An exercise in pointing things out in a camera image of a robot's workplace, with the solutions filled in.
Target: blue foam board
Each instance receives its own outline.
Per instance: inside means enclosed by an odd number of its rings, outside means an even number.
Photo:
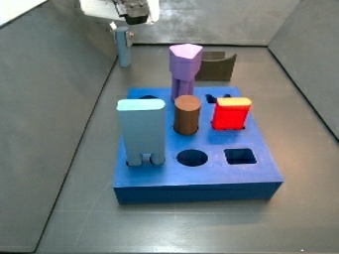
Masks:
[[[112,181],[119,203],[270,199],[283,183],[283,176],[252,115],[248,115],[244,130],[216,131],[211,125],[215,111],[211,96],[239,97],[238,88],[195,88],[202,111],[199,131],[191,136],[174,130],[171,89],[132,88],[127,98],[147,95],[166,101],[166,163],[154,166],[150,155],[144,155],[143,165],[128,167],[120,138]]]

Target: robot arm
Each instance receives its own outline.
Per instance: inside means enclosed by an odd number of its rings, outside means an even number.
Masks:
[[[128,25],[151,25],[160,16],[159,0],[82,0],[82,9],[86,15],[126,21]]]

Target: brown cylinder block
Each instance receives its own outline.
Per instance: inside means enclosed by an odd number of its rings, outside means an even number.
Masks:
[[[182,95],[175,100],[175,131],[182,135],[198,132],[202,101],[194,95]]]

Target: red cube block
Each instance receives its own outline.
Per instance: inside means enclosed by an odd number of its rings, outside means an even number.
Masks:
[[[244,97],[218,98],[212,128],[215,130],[242,130],[252,102]]]

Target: square hole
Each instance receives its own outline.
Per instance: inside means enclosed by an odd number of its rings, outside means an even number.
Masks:
[[[255,154],[250,148],[226,149],[224,150],[228,164],[255,164]]]

